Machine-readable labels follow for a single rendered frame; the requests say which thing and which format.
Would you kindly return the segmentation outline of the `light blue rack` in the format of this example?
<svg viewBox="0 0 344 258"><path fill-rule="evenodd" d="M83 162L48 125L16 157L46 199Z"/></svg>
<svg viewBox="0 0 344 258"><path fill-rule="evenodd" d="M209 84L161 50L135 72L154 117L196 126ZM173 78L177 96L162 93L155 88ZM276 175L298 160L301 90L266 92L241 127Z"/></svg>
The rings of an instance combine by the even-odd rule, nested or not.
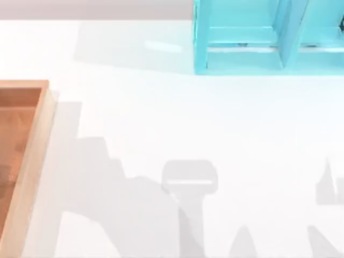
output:
<svg viewBox="0 0 344 258"><path fill-rule="evenodd" d="M344 0L193 0L198 75L344 75Z"/></svg>

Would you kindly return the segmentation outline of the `shallow salmon-coloured box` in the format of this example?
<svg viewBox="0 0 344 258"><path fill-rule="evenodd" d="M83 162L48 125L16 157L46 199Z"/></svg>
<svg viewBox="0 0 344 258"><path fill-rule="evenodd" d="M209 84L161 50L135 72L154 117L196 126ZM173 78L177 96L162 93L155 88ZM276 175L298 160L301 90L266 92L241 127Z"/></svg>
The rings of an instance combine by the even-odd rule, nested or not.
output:
<svg viewBox="0 0 344 258"><path fill-rule="evenodd" d="M48 80L0 80L0 258L20 258L53 125Z"/></svg>

